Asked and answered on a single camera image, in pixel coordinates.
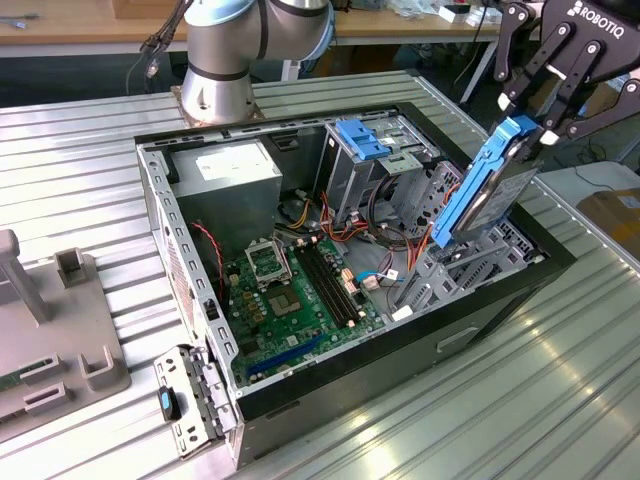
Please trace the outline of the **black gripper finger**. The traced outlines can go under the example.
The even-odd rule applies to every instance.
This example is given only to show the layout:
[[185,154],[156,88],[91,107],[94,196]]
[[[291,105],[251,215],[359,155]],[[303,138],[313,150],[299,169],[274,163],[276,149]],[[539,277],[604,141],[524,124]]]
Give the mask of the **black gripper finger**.
[[[531,93],[543,81],[542,71],[561,52],[574,34],[574,25],[566,19],[552,19],[543,13],[543,2],[511,1],[504,4],[494,79],[504,84],[498,98],[501,110],[523,110]],[[528,41],[530,31],[540,27],[540,47],[519,69],[516,44]]]
[[555,145],[562,137],[577,140],[639,113],[639,81],[630,78],[625,82],[616,103],[609,109],[582,120],[568,116],[576,95],[599,62],[602,49],[599,42],[591,41],[577,57],[542,121],[542,145]]

